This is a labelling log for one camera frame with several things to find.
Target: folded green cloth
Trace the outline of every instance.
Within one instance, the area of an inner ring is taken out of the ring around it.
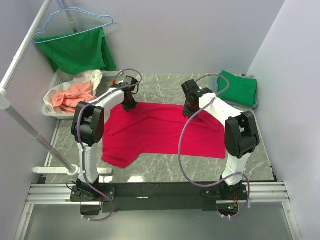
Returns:
[[[222,71],[220,75],[224,76],[230,82],[230,87],[227,91],[219,95],[219,98],[229,102],[234,102],[243,106],[252,108],[257,103],[256,90],[257,80],[249,79],[240,76],[235,76],[227,71]],[[225,89],[227,86],[226,80],[218,78],[218,92]]]
[[[100,69],[111,72],[117,69],[102,27],[74,34],[35,39],[54,72],[60,69],[67,74],[77,75],[87,70]],[[39,43],[52,39],[57,40]]]

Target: marble tabletop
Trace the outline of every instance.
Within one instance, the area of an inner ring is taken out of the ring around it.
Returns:
[[[181,84],[190,79],[198,79],[203,74],[144,74],[143,83],[138,94],[134,95],[137,102],[179,104],[185,103]],[[97,96],[105,93],[112,84],[113,77],[104,77],[97,89]],[[200,87],[208,87],[210,78],[199,81]],[[250,108],[236,107],[242,111],[253,111]],[[71,134],[72,120],[61,120],[56,132],[54,145],[56,149],[71,163],[79,165],[79,152],[74,136]],[[98,144],[97,166],[112,168],[111,176],[105,177],[106,182],[184,182],[187,181],[181,173],[178,157],[172,154],[142,153],[126,168],[112,166],[101,160],[102,141]],[[199,156],[182,156],[186,173],[194,181],[218,181],[225,170],[227,158],[211,158]],[[49,158],[50,167],[62,167],[54,157]],[[263,141],[255,149],[246,164],[245,174],[251,181],[273,181],[273,170],[268,159]],[[75,181],[77,177],[49,174],[46,184],[65,184]]]

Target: red cloth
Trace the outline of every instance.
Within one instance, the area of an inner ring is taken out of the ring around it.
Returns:
[[[117,105],[104,125],[102,160],[120,168],[141,153],[178,154],[178,144],[187,118],[183,106],[139,102],[124,111]],[[188,125],[181,147],[183,155],[225,158],[225,131],[211,114],[203,111]]]

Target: clothes hanger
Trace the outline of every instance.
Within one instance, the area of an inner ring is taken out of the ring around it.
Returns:
[[[89,32],[91,30],[94,30],[94,29],[98,29],[98,28],[104,28],[106,26],[109,26],[111,24],[114,23],[114,19],[109,16],[109,15],[100,15],[100,16],[97,16],[96,14],[92,13],[92,12],[89,12],[89,11],[86,11],[86,10],[83,10],[81,8],[78,8],[78,7],[66,7],[65,5],[63,5],[62,2],[60,2],[60,0],[56,0],[57,4],[58,4],[58,7],[59,7],[59,11],[56,11],[54,13],[52,13],[48,20],[45,22],[45,24],[43,25],[43,28],[42,29],[38,29],[36,34],[34,35],[34,37],[36,37],[38,34],[44,34],[45,33],[45,28],[46,28],[46,25],[51,21],[51,19],[54,17],[54,15],[62,12],[63,10],[65,11],[77,11],[77,12],[80,12],[80,13],[83,13],[83,14],[88,14],[88,15],[91,15],[91,16],[94,16],[96,19],[100,19],[100,18],[110,18],[111,19],[111,22],[108,22],[104,25],[101,25],[101,26],[97,26],[97,27],[94,27],[94,28],[91,28],[89,30],[86,30],[86,31],[82,31],[82,32],[77,32],[75,34],[72,34],[72,35],[68,35],[68,36],[63,36],[63,37],[59,37],[59,38],[55,38],[55,39],[51,39],[51,40],[46,40],[46,41],[39,41],[39,42],[36,42],[35,41],[35,38],[33,38],[33,42],[35,44],[42,44],[42,43],[47,43],[47,42],[51,42],[51,41],[55,41],[55,40],[58,40],[58,39],[65,39],[65,38],[68,38],[68,37],[71,37],[71,36],[75,36],[75,35],[79,35],[79,34],[83,34],[83,33],[86,33],[86,32]]]

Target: blue cloth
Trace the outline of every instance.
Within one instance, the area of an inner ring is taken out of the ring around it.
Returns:
[[[209,88],[215,93],[217,94],[218,93],[218,76],[211,76],[210,77],[210,86]],[[254,76],[251,75],[251,76],[243,76],[243,78],[245,79],[253,79]],[[230,104],[230,105],[234,105],[234,106],[240,106],[240,107],[246,107],[248,108],[247,106],[243,106],[241,104],[238,104],[238,103],[235,103],[235,102],[232,102],[232,101],[226,101],[226,100],[223,100],[225,103],[227,104]],[[258,100],[256,100],[256,103],[252,106],[253,109],[255,109],[256,107],[258,106]]]

